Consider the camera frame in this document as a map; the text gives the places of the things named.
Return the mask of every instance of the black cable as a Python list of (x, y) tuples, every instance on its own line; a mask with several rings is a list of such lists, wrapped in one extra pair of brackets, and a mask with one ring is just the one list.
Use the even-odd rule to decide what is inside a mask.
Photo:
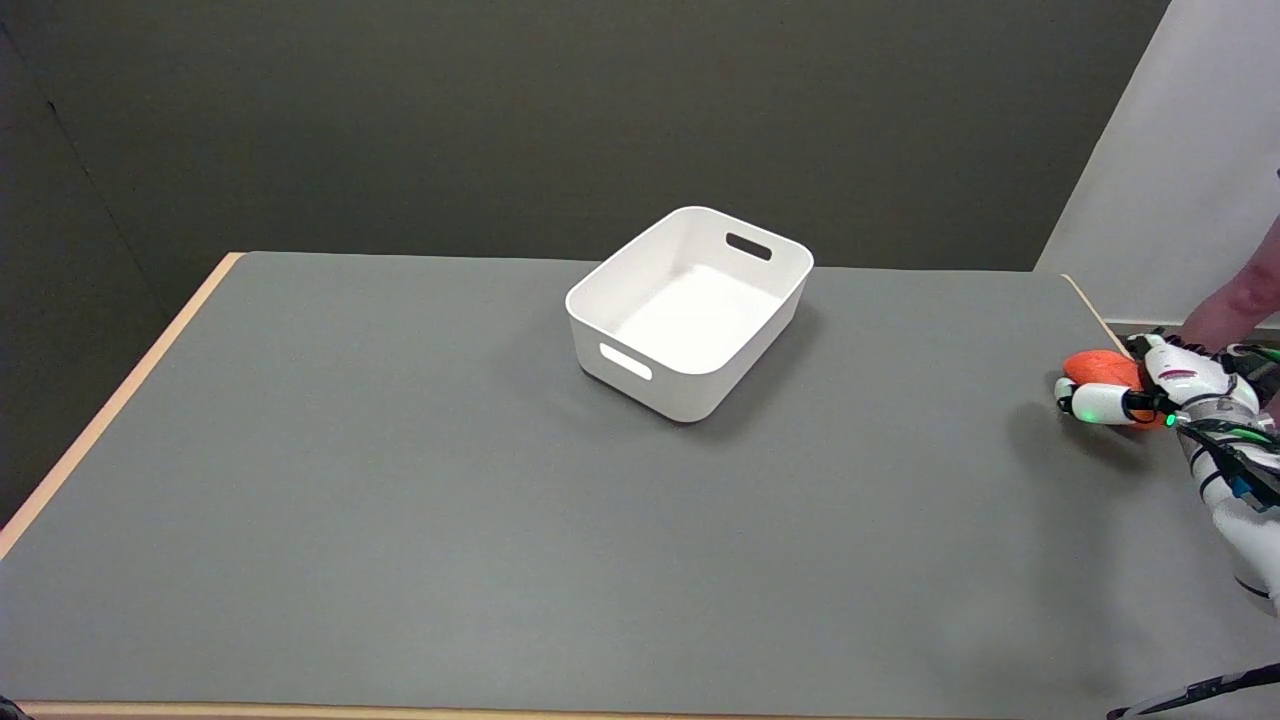
[[(1236, 673), (1234, 675), (1219, 675), (1216, 678), (1210, 678), (1207, 680), (1201, 680), (1183, 688), (1183, 692), (1169, 700), (1160, 701), (1144, 701), (1138, 705), (1130, 705), (1126, 707), (1117, 707), (1111, 712), (1107, 712), (1107, 720), (1119, 720), (1120, 717), (1135, 717), (1138, 715), (1153, 715), (1156, 712), (1164, 712), (1166, 710), (1172, 710), (1175, 707), (1185, 707), (1188, 705), (1194, 705), (1197, 702), (1206, 701), (1211, 697), (1217, 697), (1220, 694), (1234, 693), (1235, 691), (1243, 691), (1245, 688), (1256, 688), (1260, 685), (1270, 685), (1274, 683), (1280, 683), (1280, 662), (1274, 665), (1263, 665), (1262, 667), (1254, 667), (1253, 670), (1245, 670), (1244, 673)], [(1139, 707), (1140, 710), (1133, 715), (1125, 715), (1130, 708)]]

